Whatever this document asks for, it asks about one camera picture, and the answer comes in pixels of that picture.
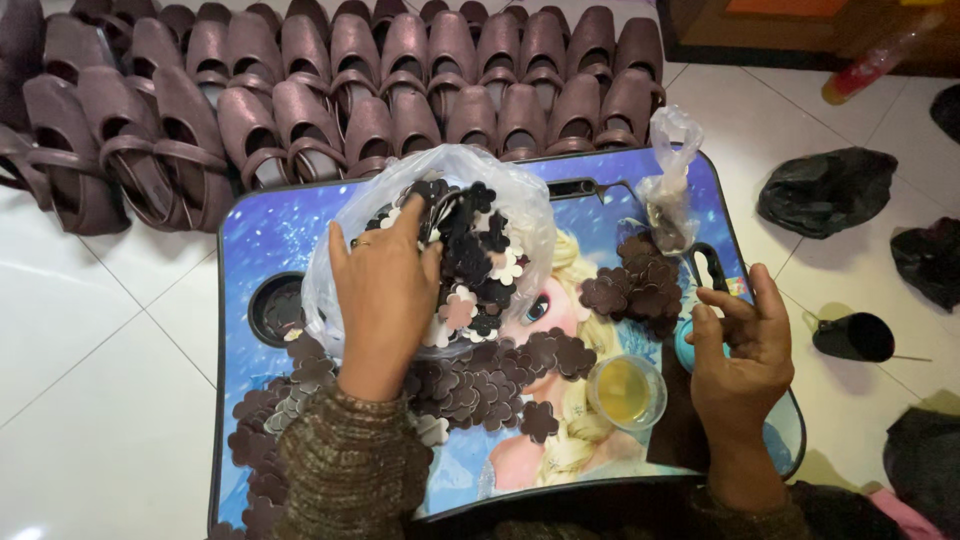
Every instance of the brown sweater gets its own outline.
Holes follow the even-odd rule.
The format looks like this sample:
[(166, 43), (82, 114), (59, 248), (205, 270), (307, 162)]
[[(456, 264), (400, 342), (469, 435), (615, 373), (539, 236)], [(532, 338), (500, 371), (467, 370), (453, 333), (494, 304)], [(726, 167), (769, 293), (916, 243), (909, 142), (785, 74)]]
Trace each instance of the brown sweater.
[[(279, 452), (288, 463), (290, 490), (274, 528), (277, 540), (403, 538), (433, 460), (409, 424), (405, 400), (364, 402), (337, 388), (314, 397), (280, 437)], [(792, 503), (752, 515), (724, 508), (706, 489), (689, 502), (699, 538), (809, 538), (803, 513)], [(497, 540), (653, 536), (643, 524), (591, 531), (569, 523), (508, 521), (489, 529), (483, 536)]]

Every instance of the woman's left hand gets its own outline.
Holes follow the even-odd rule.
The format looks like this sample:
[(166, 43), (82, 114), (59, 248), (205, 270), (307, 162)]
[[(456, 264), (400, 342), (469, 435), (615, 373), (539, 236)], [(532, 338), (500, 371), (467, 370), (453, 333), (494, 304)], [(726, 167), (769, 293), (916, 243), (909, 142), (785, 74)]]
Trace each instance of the woman's left hand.
[(443, 245), (418, 253), (422, 212), (423, 199), (411, 195), (390, 229), (361, 233), (350, 253), (340, 225), (330, 223), (330, 265), (346, 336), (337, 381), (355, 398), (396, 398), (437, 309)]

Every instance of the hand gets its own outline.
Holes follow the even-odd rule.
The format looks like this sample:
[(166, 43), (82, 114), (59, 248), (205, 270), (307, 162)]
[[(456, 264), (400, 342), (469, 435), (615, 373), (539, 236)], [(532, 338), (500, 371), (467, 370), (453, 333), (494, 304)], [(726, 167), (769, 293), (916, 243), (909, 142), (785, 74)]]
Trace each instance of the hand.
[[(762, 264), (750, 271), (756, 305), (725, 292), (697, 289), (693, 309), (696, 362), (690, 394), (713, 443), (762, 442), (763, 421), (793, 380), (790, 321), (777, 284)], [(720, 319), (709, 306), (719, 307)], [(731, 346), (724, 357), (723, 343)]]
[(366, 401), (396, 398), (410, 359), (437, 309), (443, 245), (418, 254), (423, 199), (407, 197), (390, 229), (366, 231), (347, 252), (344, 233), (330, 223), (330, 266), (344, 317), (344, 364), (337, 381)]

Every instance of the white tile floor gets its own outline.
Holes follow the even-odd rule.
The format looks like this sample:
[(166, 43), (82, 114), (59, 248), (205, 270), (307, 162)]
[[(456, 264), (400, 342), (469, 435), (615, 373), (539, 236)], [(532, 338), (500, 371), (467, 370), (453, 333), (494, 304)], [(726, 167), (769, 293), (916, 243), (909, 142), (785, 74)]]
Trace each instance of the white tile floor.
[[(532, 12), (546, 3), (524, 5)], [(569, 8), (571, 21), (586, 4), (549, 3)], [(652, 14), (642, 1), (609, 5), (618, 27)], [(668, 64), (664, 83), (669, 101), (706, 130), (704, 151), (744, 257), (767, 263), (789, 295), (793, 388), (807, 426), (797, 478), (856, 487), (886, 480), (885, 431), (908, 405), (941, 390), (960, 394), (960, 314), (944, 314), (904, 284), (888, 247), (899, 227), (960, 214), (960, 147), (926, 115), (936, 92), (955, 82), (887, 77), (833, 108), (819, 97), (826, 77)], [(854, 144), (900, 160), (877, 218), (817, 241), (756, 216), (756, 196), (782, 161)], [(217, 377), (215, 239), (139, 225), (79, 239), (29, 196), (2, 188), (0, 232), (0, 538), (25, 530), (57, 539), (203, 538)], [(932, 361), (868, 365), (818, 354), (804, 311), (834, 302), (883, 317), (899, 353)]]

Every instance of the pink cloth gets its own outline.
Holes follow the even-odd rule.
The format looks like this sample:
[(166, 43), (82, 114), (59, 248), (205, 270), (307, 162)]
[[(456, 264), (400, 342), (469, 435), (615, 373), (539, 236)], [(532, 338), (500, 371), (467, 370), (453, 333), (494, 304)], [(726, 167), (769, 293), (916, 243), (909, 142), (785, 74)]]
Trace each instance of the pink cloth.
[(870, 496), (870, 501), (884, 514), (890, 516), (911, 540), (949, 540), (917, 510), (897, 499), (894, 492), (883, 488)]

